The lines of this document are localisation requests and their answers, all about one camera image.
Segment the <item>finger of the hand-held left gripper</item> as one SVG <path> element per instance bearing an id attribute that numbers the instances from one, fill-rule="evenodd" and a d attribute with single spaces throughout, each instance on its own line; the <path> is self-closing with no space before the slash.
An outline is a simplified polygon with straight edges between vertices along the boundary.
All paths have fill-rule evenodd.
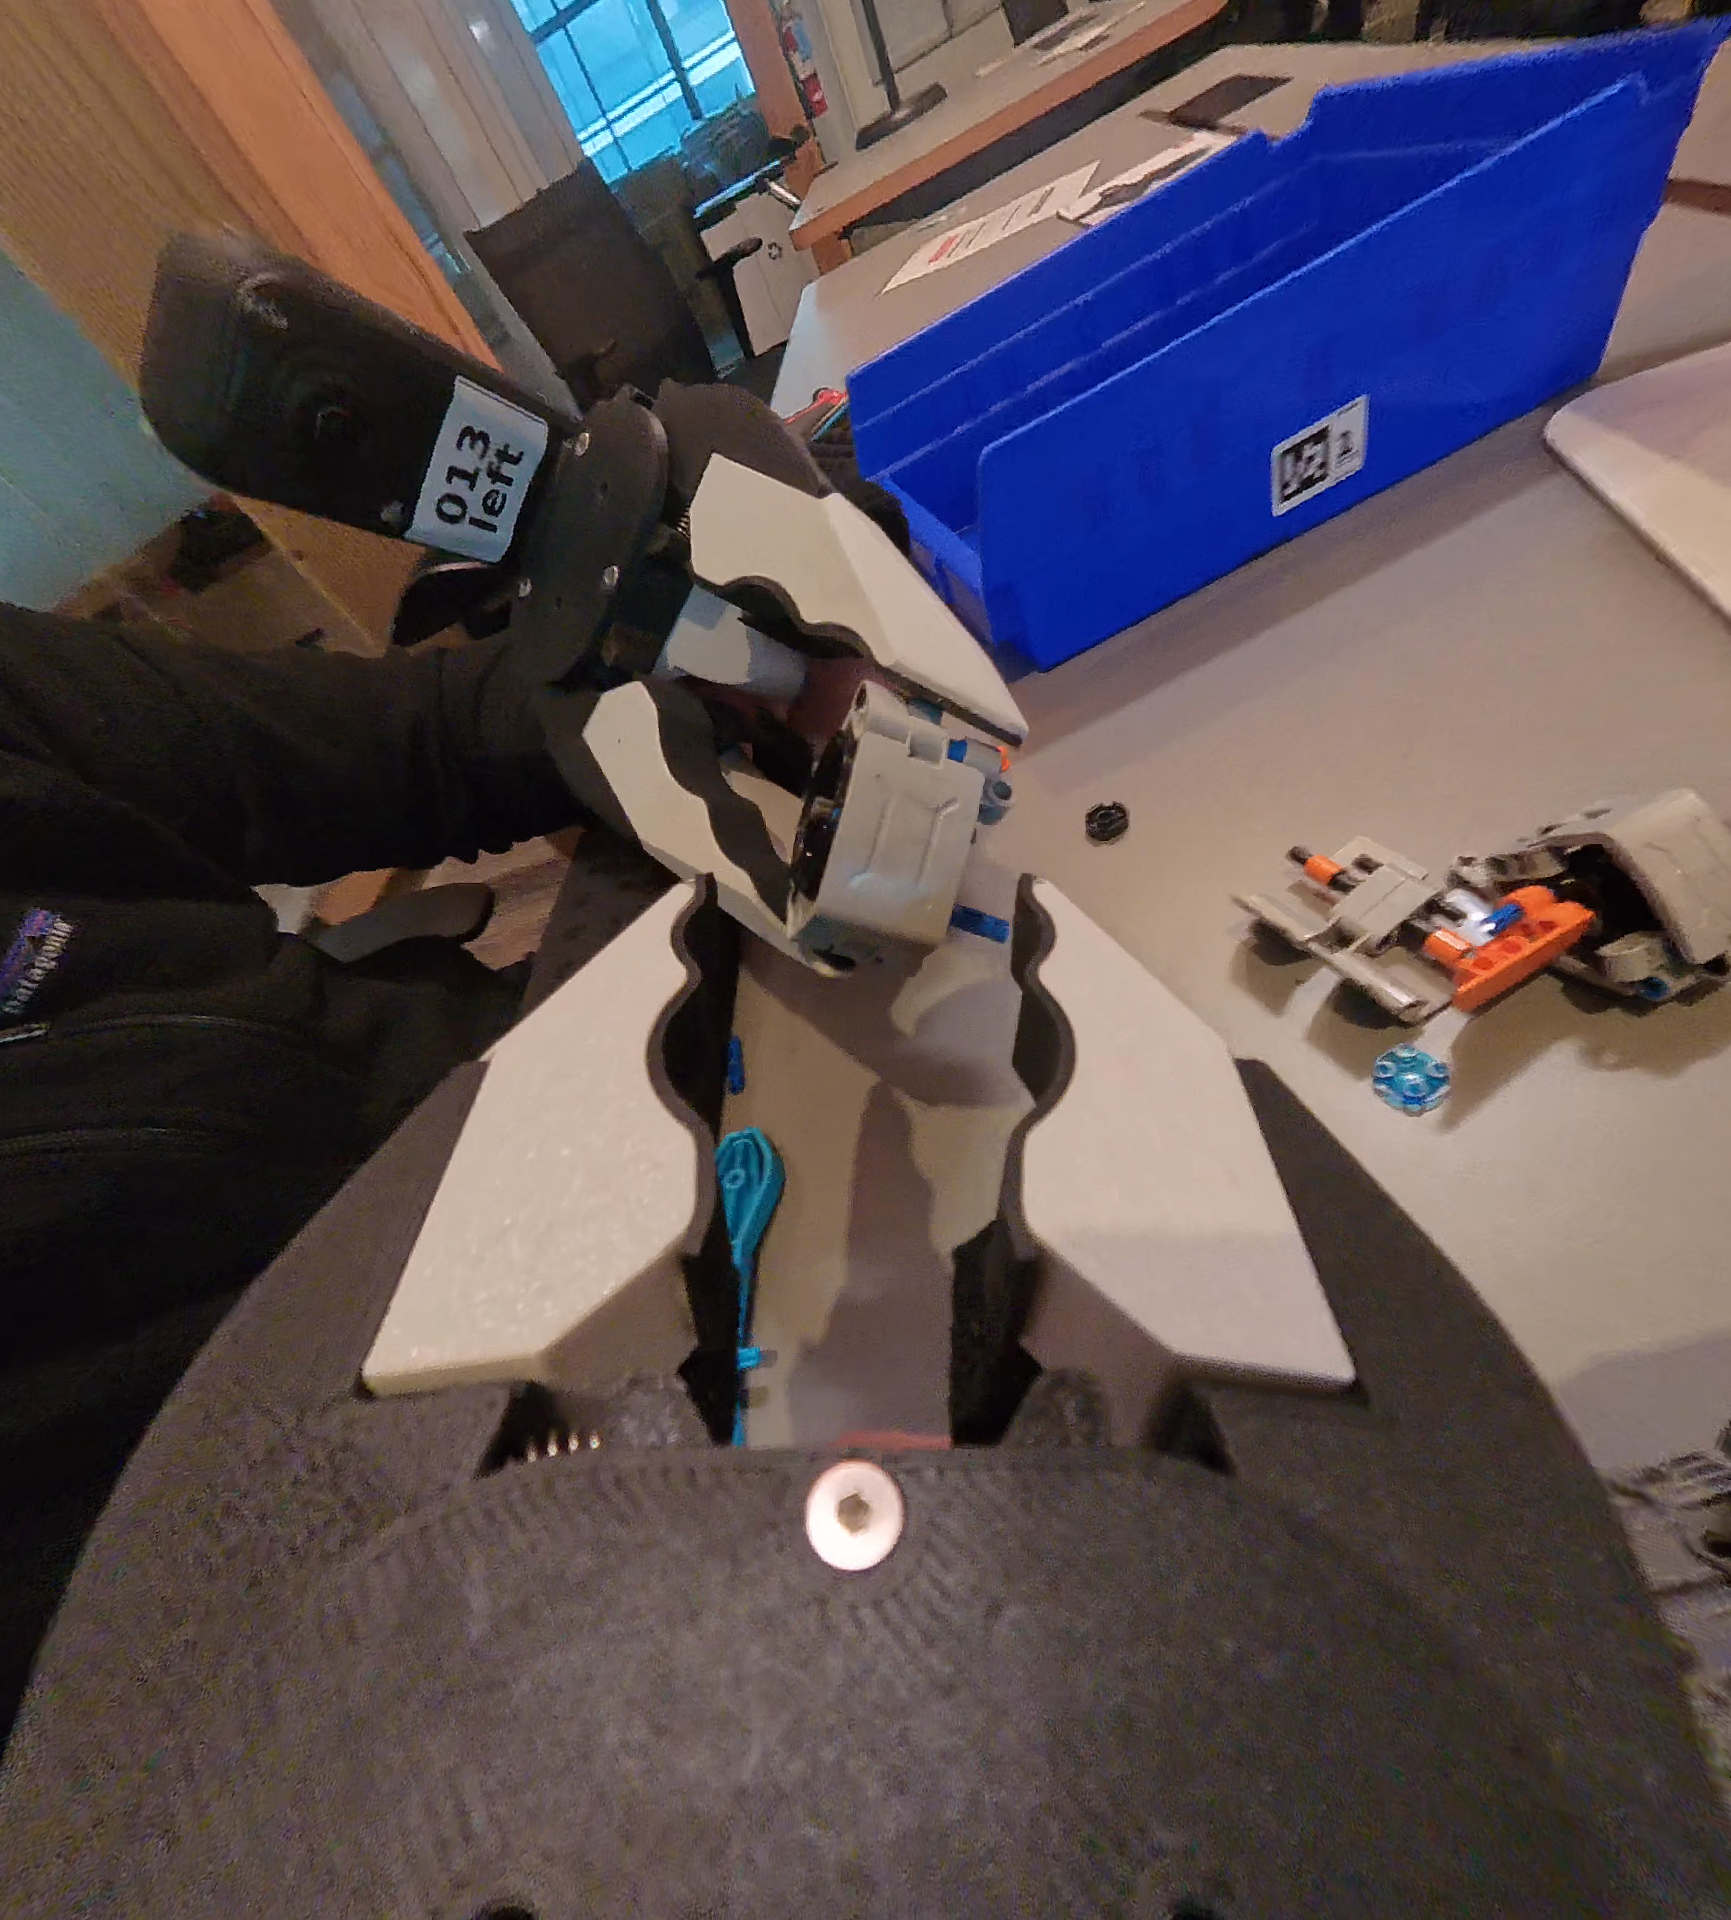
<path id="1" fill-rule="evenodd" d="M 694 587 L 780 615 L 796 647 L 836 642 L 986 736 L 1032 736 L 1000 664 L 854 500 L 803 500 L 761 467 L 710 467 L 687 549 Z"/>
<path id="2" fill-rule="evenodd" d="M 712 907 L 796 960 L 803 974 L 836 974 L 803 940 L 787 940 L 787 863 L 768 815 L 729 785 L 712 750 L 712 724 L 674 683 L 611 683 L 598 692 L 583 749 L 628 815 L 629 843 L 687 878 L 712 878 Z"/>

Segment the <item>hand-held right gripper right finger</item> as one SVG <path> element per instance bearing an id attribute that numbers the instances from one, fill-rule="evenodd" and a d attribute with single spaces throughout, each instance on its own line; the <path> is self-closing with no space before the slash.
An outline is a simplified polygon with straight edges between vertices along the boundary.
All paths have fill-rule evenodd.
<path id="1" fill-rule="evenodd" d="M 1051 878 L 1018 878 L 1018 1081 L 990 1219 L 953 1250 L 947 1397 L 1073 1368 L 1351 1395 L 1358 1358 L 1229 1039 Z"/>

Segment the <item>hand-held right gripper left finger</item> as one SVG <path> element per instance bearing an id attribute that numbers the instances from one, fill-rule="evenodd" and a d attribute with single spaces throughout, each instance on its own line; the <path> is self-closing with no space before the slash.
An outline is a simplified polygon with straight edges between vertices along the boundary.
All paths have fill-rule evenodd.
<path id="1" fill-rule="evenodd" d="M 446 1383 L 611 1395 L 674 1378 L 722 1282 L 712 1139 L 738 929 L 712 878 L 664 892 L 487 1051 L 396 1297 L 377 1397 Z"/>

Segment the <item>person's left forearm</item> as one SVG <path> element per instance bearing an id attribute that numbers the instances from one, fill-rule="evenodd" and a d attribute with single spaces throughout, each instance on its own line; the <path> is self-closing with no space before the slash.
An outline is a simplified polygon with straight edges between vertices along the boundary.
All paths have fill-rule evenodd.
<path id="1" fill-rule="evenodd" d="M 588 825 L 513 642 L 230 657 L 0 602 L 0 892 L 230 896 Z"/>

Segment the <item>light blue paddle piece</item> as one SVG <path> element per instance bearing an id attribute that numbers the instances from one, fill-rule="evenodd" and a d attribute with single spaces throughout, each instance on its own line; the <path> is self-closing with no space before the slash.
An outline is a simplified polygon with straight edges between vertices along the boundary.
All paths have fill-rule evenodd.
<path id="1" fill-rule="evenodd" d="M 750 1303 L 761 1303 L 761 1246 L 780 1214 L 780 1150 L 768 1133 L 729 1133 L 712 1148 L 712 1193 L 722 1193 L 722 1226 L 729 1226 L 729 1275 L 738 1275 L 738 1351 L 729 1351 L 729 1449 L 749 1449 L 749 1409 L 750 1409 L 750 1368 L 768 1351 L 750 1342 Z"/>

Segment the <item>black office chair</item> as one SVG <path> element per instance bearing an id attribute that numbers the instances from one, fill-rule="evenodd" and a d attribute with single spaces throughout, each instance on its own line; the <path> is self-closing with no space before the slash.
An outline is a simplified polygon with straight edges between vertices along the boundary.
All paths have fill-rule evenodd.
<path id="1" fill-rule="evenodd" d="M 687 285 L 588 159 L 494 223 L 470 223 L 470 247 L 583 406 L 722 387 Z"/>

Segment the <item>white paper sheet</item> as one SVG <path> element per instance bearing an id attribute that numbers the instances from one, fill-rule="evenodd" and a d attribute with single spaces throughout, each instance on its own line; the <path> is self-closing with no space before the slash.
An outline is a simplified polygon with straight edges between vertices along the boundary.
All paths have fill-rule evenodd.
<path id="1" fill-rule="evenodd" d="M 1099 175 L 1099 164 L 1073 164 L 1073 175 L 1062 175 L 1062 182 L 1047 182 L 1047 188 L 1009 194 L 1009 204 L 986 212 L 986 218 L 966 218 L 966 223 L 947 223 L 947 237 L 927 237 L 927 243 L 898 260 L 888 295 L 909 285 L 909 279 L 935 279 L 935 274 L 947 274 L 947 260 L 966 260 L 966 253 L 986 253 L 990 243 L 1009 243 L 1009 237 L 1023 237 L 1023 223 L 1047 223 L 1047 218 L 1071 218 L 1071 223 L 1073 223 L 1073 218 L 1088 212 L 1088 175 Z"/>

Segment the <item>person's black clothing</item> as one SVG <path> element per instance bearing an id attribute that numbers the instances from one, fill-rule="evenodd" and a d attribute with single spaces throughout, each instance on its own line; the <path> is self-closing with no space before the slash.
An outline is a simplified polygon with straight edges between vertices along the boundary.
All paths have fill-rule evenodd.
<path id="1" fill-rule="evenodd" d="M 207 1336 L 513 1013 L 522 974 L 328 965 L 211 857 L 0 892 L 0 1744 Z"/>

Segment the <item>blue storage bin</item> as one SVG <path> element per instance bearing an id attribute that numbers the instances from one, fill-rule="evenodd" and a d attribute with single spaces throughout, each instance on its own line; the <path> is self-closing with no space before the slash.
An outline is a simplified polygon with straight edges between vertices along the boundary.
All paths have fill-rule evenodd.
<path id="1" fill-rule="evenodd" d="M 1329 85 L 854 370 L 976 642 L 1051 673 L 1603 370 L 1731 12 Z M 1373 400 L 1366 477 L 1269 444 Z"/>

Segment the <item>white printed tag sticker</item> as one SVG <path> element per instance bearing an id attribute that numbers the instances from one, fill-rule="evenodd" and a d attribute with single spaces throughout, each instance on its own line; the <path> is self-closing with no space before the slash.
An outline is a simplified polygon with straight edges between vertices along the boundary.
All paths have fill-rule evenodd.
<path id="1" fill-rule="evenodd" d="M 1290 444 L 1269 444 L 1269 509 L 1295 509 L 1343 483 L 1366 477 L 1373 455 L 1373 400 L 1329 406 L 1328 425 L 1295 431 Z"/>

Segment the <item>small grey orange brick assembly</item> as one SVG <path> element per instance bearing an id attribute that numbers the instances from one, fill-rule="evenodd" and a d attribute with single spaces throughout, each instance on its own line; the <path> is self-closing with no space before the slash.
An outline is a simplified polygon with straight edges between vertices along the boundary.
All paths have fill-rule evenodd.
<path id="1" fill-rule="evenodd" d="M 1581 805 L 1442 877 L 1373 835 L 1295 843 L 1232 911 L 1383 1027 L 1472 1013 L 1540 974 L 1653 1011 L 1731 985 L 1731 815 L 1698 787 Z"/>

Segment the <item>wooden table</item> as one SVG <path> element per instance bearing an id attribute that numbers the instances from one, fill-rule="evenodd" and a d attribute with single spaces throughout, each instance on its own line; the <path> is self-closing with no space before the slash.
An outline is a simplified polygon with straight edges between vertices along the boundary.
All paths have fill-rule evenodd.
<path id="1" fill-rule="evenodd" d="M 1232 7 L 1218 0 L 1088 7 L 1062 50 L 1018 48 L 986 72 L 953 72 L 947 103 L 803 188 L 787 247 L 812 253 L 812 274 L 836 274 L 854 260 L 855 223 L 909 223 L 966 204 L 1086 118 L 1182 72 L 1229 33 L 1229 12 Z"/>

